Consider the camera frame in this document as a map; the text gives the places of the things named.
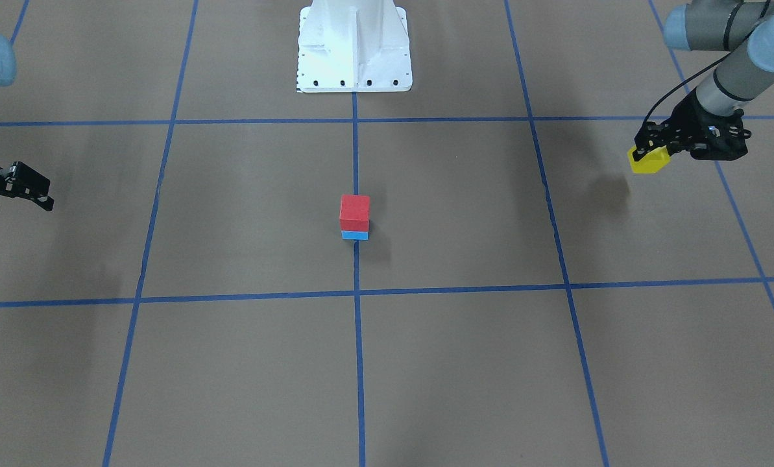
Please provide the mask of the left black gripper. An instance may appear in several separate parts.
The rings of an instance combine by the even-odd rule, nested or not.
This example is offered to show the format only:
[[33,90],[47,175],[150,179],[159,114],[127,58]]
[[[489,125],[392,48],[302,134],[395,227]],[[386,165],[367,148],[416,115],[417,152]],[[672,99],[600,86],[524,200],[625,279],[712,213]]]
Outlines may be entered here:
[[711,114],[692,90],[675,106],[668,119],[654,122],[645,119],[634,136],[633,156],[647,156],[663,149],[674,154],[689,152],[690,156],[710,156],[709,130]]

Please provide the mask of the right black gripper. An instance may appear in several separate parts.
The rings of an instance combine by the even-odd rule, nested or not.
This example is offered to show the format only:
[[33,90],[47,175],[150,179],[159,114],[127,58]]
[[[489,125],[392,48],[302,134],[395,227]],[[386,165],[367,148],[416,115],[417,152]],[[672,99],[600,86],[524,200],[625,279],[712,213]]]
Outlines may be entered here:
[[54,199],[49,197],[51,181],[23,162],[14,162],[6,169],[0,167],[4,180],[4,196],[28,199],[45,211],[52,211]]

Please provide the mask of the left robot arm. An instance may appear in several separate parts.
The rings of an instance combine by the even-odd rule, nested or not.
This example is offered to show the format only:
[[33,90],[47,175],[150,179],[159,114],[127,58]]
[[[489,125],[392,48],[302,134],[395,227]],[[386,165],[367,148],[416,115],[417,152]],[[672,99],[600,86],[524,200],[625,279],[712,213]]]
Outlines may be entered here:
[[686,151],[696,160],[733,162],[747,154],[744,106],[774,84],[774,1],[693,1],[664,24],[668,48],[721,51],[662,123],[644,119],[628,151],[636,165]]

